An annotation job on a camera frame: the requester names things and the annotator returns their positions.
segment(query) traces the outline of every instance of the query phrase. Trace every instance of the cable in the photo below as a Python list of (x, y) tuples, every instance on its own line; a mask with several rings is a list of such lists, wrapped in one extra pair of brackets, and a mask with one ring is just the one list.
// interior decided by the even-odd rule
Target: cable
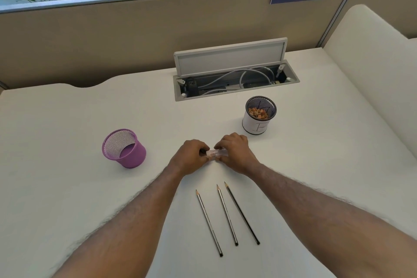
[(256, 70), (254, 70), (254, 69), (248, 69), (248, 68), (245, 68), (245, 69), (234, 69), (234, 70), (230, 71), (229, 73), (226, 73), (226, 74), (224, 74), (224, 75), (221, 75), (219, 78), (217, 78), (217, 79), (213, 80), (211, 83), (208, 83), (208, 84), (203, 85), (203, 86), (199, 86), (199, 88), (204, 88), (204, 87), (210, 86), (211, 84), (214, 84), (216, 81), (219, 81), (219, 80), (221, 80), (223, 77), (225, 77), (225, 76), (227, 76), (227, 75), (230, 75), (231, 73), (234, 73), (234, 72), (236, 72), (236, 71), (254, 71), (254, 72), (258, 73), (258, 74), (261, 74), (262, 76), (265, 76), (265, 77), (266, 77), (266, 79), (268, 79), (268, 83), (271, 83), (271, 81), (269, 80), (269, 77), (268, 77), (267, 75), (265, 75), (264, 73), (262, 73), (262, 72), (260, 72), (260, 71), (256, 71)]
[[(269, 81), (269, 78), (268, 78), (268, 81), (271, 83), (271, 84), (274, 84), (275, 83), (275, 75), (274, 75), (274, 72), (269, 68), (269, 67), (266, 67), (266, 66), (257, 66), (257, 67), (251, 67), (251, 68), (249, 68), (250, 70), (254, 70), (254, 69), (257, 69), (257, 68), (265, 68), (265, 69), (267, 69), (267, 70), (269, 70), (270, 72), (271, 72), (271, 74), (272, 74), (272, 82), (270, 82)], [(240, 76), (240, 79), (239, 79), (239, 87), (240, 88), (242, 88), (242, 86), (243, 86), (243, 84), (242, 84), (242, 79), (243, 79), (243, 76), (245, 76), (245, 74), (246, 74), (246, 72), (244, 72), (243, 74), (242, 74), (242, 76)]]
[(211, 93), (213, 91), (221, 91), (221, 90), (235, 91), (235, 90), (239, 90), (239, 89), (213, 89), (213, 90), (206, 91), (204, 94), (201, 94), (200, 96), (204, 96), (204, 95), (209, 94), (209, 93)]

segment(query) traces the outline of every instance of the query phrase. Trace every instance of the person's right hand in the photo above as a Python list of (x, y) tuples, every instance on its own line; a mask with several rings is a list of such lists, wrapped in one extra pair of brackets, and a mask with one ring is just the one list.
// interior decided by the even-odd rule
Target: person's right hand
[(227, 149), (229, 156), (217, 156), (216, 161), (226, 164), (232, 170), (241, 174), (249, 175), (253, 169), (260, 165), (249, 148), (248, 138), (245, 135), (237, 133), (225, 135), (214, 148)]

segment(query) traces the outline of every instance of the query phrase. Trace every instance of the white divider panel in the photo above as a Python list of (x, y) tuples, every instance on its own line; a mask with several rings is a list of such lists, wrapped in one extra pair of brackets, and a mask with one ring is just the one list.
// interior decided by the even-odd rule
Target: white divider panel
[(417, 157), (417, 51), (365, 5), (352, 7), (324, 50)]

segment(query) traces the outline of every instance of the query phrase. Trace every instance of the beige partition panel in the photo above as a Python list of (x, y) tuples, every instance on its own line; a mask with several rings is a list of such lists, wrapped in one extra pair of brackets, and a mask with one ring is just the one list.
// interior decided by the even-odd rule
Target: beige partition panel
[(0, 15), (0, 81), (90, 86), (174, 67), (174, 52), (288, 37), (313, 48), (341, 0), (136, 0)]
[(417, 0), (348, 0), (322, 46), (327, 43), (345, 13), (359, 4), (368, 6), (406, 37), (417, 37)]

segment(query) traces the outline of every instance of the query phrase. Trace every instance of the purple mesh pencil holder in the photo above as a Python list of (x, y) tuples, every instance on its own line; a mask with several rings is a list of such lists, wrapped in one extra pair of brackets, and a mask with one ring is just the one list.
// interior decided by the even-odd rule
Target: purple mesh pencil holder
[(146, 157), (146, 149), (139, 143), (136, 134), (129, 129), (110, 133), (101, 150), (106, 158), (117, 161), (125, 168), (138, 167)]

